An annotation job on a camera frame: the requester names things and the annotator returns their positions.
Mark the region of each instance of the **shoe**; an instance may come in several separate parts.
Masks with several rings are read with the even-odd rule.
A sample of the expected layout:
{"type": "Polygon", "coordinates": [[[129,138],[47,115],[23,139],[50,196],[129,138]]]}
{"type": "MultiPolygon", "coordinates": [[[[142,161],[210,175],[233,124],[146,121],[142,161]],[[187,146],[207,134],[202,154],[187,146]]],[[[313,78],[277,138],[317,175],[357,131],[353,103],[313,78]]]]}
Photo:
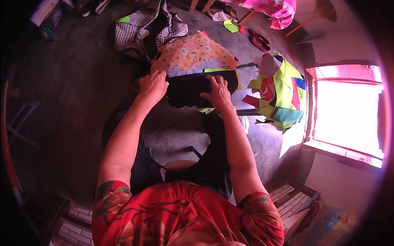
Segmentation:
{"type": "Polygon", "coordinates": [[[255,36],[249,36],[249,40],[252,44],[254,44],[257,48],[261,49],[265,53],[268,53],[268,51],[271,49],[268,45],[266,45],[263,40],[260,38],[257,38],[255,36]]]}
{"type": "Polygon", "coordinates": [[[96,14],[101,14],[104,9],[107,7],[107,5],[110,3],[111,0],[100,0],[98,1],[97,7],[96,7],[96,14]]]}
{"type": "Polygon", "coordinates": [[[249,32],[250,35],[252,35],[254,37],[257,37],[257,38],[260,38],[261,40],[263,40],[266,45],[269,44],[269,41],[265,37],[263,37],[260,33],[258,33],[257,31],[252,30],[252,29],[248,29],[248,32],[249,32]]]}
{"type": "MultiPolygon", "coordinates": [[[[214,14],[218,13],[218,12],[222,12],[223,10],[221,9],[208,9],[208,11],[206,12],[211,18],[214,14]]],[[[228,14],[224,14],[227,19],[231,20],[231,16],[228,14]]]]}
{"type": "Polygon", "coordinates": [[[223,11],[231,16],[231,20],[234,22],[238,22],[239,18],[237,15],[237,10],[235,8],[233,8],[230,4],[225,4],[223,11]]]}
{"type": "Polygon", "coordinates": [[[85,4],[80,4],[78,6],[78,9],[80,10],[82,17],[87,17],[90,15],[90,13],[92,12],[93,6],[94,6],[94,1],[89,1],[85,4]]]}

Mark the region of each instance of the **broom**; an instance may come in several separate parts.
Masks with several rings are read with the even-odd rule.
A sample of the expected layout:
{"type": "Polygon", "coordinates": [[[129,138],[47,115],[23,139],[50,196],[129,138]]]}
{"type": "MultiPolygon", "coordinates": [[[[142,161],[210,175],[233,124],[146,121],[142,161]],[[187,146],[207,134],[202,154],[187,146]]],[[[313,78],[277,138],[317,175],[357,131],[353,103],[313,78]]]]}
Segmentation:
{"type": "Polygon", "coordinates": [[[310,22],[316,17],[326,18],[329,21],[336,22],[336,11],[334,5],[330,2],[330,0],[316,0],[316,14],[306,20],[304,23],[299,25],[298,27],[294,28],[291,32],[286,34],[285,37],[292,34],[295,30],[302,27],[306,23],[310,22]]]}

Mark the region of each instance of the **red shoe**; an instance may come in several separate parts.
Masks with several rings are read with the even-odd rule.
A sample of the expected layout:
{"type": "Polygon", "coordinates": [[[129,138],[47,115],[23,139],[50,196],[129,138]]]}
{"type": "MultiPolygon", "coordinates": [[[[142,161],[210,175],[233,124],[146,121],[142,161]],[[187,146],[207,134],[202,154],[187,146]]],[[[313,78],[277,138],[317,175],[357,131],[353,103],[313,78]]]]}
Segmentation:
{"type": "Polygon", "coordinates": [[[249,36],[249,40],[252,42],[252,44],[254,44],[257,48],[261,49],[265,53],[268,53],[268,51],[271,49],[260,38],[257,38],[257,37],[254,37],[254,36],[249,36]]]}
{"type": "Polygon", "coordinates": [[[250,35],[263,40],[266,45],[269,44],[269,41],[265,37],[263,37],[260,33],[258,33],[257,31],[252,30],[252,29],[248,29],[248,32],[250,35]]]}

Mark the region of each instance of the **pink plaid blanket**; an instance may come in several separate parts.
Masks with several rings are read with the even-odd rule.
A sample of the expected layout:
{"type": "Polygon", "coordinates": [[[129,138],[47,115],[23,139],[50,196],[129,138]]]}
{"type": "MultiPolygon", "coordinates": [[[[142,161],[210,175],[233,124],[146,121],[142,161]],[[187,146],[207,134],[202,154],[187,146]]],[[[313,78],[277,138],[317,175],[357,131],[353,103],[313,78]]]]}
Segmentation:
{"type": "Polygon", "coordinates": [[[296,13],[297,0],[220,0],[253,9],[270,16],[270,28],[281,30],[290,25],[296,13]]]}

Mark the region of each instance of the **dark pants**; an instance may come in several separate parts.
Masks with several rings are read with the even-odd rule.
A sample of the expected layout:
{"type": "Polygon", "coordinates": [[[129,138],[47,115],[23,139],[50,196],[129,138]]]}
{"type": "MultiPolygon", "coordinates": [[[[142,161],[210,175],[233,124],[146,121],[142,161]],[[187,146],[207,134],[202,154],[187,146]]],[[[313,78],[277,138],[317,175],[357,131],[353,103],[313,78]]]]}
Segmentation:
{"type": "MultiPolygon", "coordinates": [[[[103,148],[107,145],[113,131],[131,104],[132,101],[119,104],[107,120],[102,131],[101,140],[103,148]]],[[[227,162],[226,135],[223,119],[215,114],[204,115],[203,127],[211,138],[211,144],[208,146],[206,152],[196,164],[181,172],[166,170],[165,182],[176,180],[190,181],[209,188],[224,198],[229,199],[232,186],[229,178],[230,167],[227,162]]],[[[151,185],[163,183],[160,168],[162,166],[155,162],[149,155],[149,152],[145,149],[144,141],[140,136],[136,159],[131,169],[131,193],[135,196],[151,185]]]]}

